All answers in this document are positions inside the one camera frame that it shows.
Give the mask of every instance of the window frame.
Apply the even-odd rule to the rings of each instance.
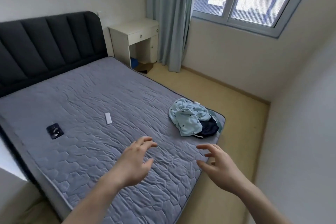
[[[285,0],[284,5],[276,17],[275,23],[271,27],[230,18],[236,2],[237,0],[226,0],[222,16],[193,10],[192,17],[242,29],[252,33],[279,38],[301,0]]]

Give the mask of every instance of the white tag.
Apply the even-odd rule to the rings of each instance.
[[[109,124],[112,123],[111,115],[110,115],[109,112],[105,113],[105,118],[106,118],[106,123],[107,123],[107,125],[109,125]]]

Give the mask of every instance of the pile of clothes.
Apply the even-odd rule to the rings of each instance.
[[[214,117],[198,102],[180,98],[170,107],[168,114],[181,136],[204,138],[219,130]]]

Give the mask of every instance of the light blue patterned clothing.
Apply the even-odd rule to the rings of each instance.
[[[210,120],[211,115],[208,110],[185,98],[180,98],[174,102],[169,109],[169,117],[175,126],[180,130],[181,136],[192,136],[202,131],[200,120]]]

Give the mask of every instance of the hand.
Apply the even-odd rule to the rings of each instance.
[[[157,143],[151,137],[140,137],[137,141],[128,146],[118,161],[102,176],[104,183],[111,183],[122,189],[127,186],[137,185],[147,175],[152,167],[153,159],[144,163],[146,151],[151,147],[156,147]]]
[[[215,158],[211,165],[197,160],[197,165],[207,173],[209,178],[221,189],[235,195],[251,182],[238,169],[230,156],[215,144],[200,144],[197,149],[209,150],[205,157]]]

